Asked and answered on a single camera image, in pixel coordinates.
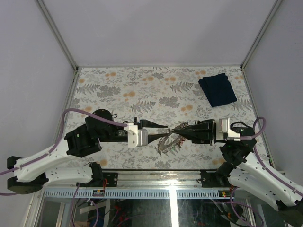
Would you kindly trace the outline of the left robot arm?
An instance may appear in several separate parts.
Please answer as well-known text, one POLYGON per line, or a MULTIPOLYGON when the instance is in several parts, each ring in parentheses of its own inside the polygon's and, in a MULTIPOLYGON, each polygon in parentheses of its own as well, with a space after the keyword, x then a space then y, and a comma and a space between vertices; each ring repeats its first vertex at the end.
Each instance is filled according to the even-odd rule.
POLYGON ((106 142, 125 142, 129 148, 143 147, 166 136, 149 134, 148 128, 162 128, 148 120, 138 117, 133 122, 115 122, 117 115, 105 109, 88 113, 70 108, 64 111, 78 112, 86 115, 85 123, 78 128, 63 134, 60 133, 55 143, 30 157, 11 156, 7 159, 8 172, 13 177, 7 180, 7 189, 15 194, 31 194, 47 185, 71 184, 80 187, 101 187, 105 189, 107 179, 102 167, 96 162, 89 162, 82 167, 59 168, 60 164, 79 160, 102 150, 106 142))

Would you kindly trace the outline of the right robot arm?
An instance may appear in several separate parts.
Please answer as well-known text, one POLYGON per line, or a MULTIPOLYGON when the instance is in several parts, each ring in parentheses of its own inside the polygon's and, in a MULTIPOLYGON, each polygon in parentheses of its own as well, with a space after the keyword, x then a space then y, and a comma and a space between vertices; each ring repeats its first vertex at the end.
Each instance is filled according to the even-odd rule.
POLYGON ((193 144, 222 143, 219 148, 225 160, 216 170, 220 186, 232 185, 246 190, 278 212, 289 225, 303 225, 303 188, 266 164, 256 151, 256 137, 263 129, 254 129, 242 122, 231 123, 229 118, 197 121, 194 125, 174 128, 193 144))

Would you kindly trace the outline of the large metal keyring disc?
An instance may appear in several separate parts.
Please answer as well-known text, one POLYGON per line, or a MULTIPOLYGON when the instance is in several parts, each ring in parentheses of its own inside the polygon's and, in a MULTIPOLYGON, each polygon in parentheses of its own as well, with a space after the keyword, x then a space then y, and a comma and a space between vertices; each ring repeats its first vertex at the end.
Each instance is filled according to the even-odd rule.
POLYGON ((180 149, 185 140, 186 139, 181 135, 178 135, 176 138, 173 138, 170 135, 162 137, 159 140, 156 148, 157 154, 162 156, 163 154, 167 155, 168 153, 172 152, 172 154, 175 155, 173 150, 175 148, 180 149))

